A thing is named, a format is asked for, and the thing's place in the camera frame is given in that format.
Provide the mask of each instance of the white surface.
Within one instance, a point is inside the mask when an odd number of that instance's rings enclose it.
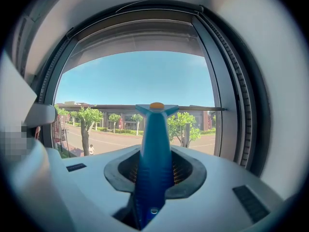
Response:
[[[104,168],[111,160],[134,150],[136,146],[131,146],[122,150],[93,155],[87,157],[74,157],[64,159],[65,166],[79,163],[87,167],[70,172],[70,178],[79,187],[80,191],[103,212],[114,215],[121,208],[126,207],[130,193],[116,191],[104,176]]]
[[[187,199],[167,200],[143,231],[241,231],[252,225],[232,190],[242,185],[247,185],[270,211],[281,205],[282,200],[275,192],[236,163],[199,151],[173,147],[205,165],[205,183]]]
[[[277,0],[213,0],[210,7],[241,36],[262,72],[271,110],[271,138],[261,179],[288,198],[309,160],[308,49]]]
[[[0,60],[0,130],[21,131],[21,125],[36,99],[6,52]]]
[[[236,163],[199,151],[173,146],[177,150],[199,159],[206,167],[207,178],[202,187],[187,199],[167,200],[155,219],[143,230],[152,231],[240,231],[252,225],[248,214],[232,188],[247,185],[257,198],[273,211],[282,199]],[[136,146],[90,157],[64,159],[66,166],[84,163],[87,167],[69,173],[88,200],[103,212],[112,215],[124,207],[128,196],[116,191],[105,179],[105,165]]]
[[[38,73],[38,66],[44,62],[46,55],[53,51],[72,27],[103,10],[131,1],[137,0],[59,0],[34,38],[27,59],[25,78],[31,80],[31,76]],[[179,1],[199,4],[203,0]]]

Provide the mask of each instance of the blue sky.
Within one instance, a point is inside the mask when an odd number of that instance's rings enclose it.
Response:
[[[56,103],[214,106],[205,59],[177,52],[141,51],[79,65],[61,77]]]

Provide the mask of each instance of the black grille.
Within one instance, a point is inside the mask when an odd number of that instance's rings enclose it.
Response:
[[[72,171],[75,171],[75,170],[78,170],[78,169],[81,169],[81,168],[85,168],[85,167],[86,167],[85,164],[80,163],[80,164],[68,166],[68,167],[67,167],[67,170],[68,170],[69,172],[72,172]]]
[[[233,188],[233,191],[253,223],[258,222],[269,214],[269,211],[246,186]]]

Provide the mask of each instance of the sidewalk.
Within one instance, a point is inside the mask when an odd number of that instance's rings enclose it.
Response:
[[[77,157],[83,157],[84,156],[84,151],[82,149],[76,148],[70,144],[67,144],[67,141],[61,142],[62,144],[62,149],[63,150],[68,150],[68,145],[69,145],[69,152]]]

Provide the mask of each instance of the road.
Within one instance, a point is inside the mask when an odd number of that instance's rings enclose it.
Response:
[[[68,143],[70,151],[72,151],[75,155],[80,156],[82,151],[82,136],[81,136],[81,128],[67,125],[68,128]],[[95,154],[102,154],[114,150],[118,150],[121,148],[129,147],[132,145],[140,145],[142,137],[141,136],[126,136],[119,134],[109,134],[102,133],[99,131],[91,131],[89,135],[89,145],[92,144],[95,149]],[[197,139],[190,143],[189,148],[201,151],[206,154],[213,155],[214,152],[214,142],[215,135],[206,136],[203,135],[201,138]],[[175,139],[171,145],[180,146],[180,142],[178,139]]]

